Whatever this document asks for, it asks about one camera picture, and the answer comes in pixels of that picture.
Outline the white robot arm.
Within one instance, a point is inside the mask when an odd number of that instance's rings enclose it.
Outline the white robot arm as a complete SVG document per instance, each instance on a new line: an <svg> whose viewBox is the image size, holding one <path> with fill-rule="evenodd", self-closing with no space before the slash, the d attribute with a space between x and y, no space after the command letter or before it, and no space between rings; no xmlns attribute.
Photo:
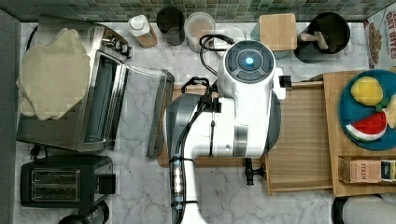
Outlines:
<svg viewBox="0 0 396 224"><path fill-rule="evenodd" d="M172 224L205 224L198 203L197 157L259 158L276 144L281 107L280 74L273 52L243 40L226 49L214 86L192 77L182 87L205 86L202 95L182 92L163 116L169 154Z"/></svg>

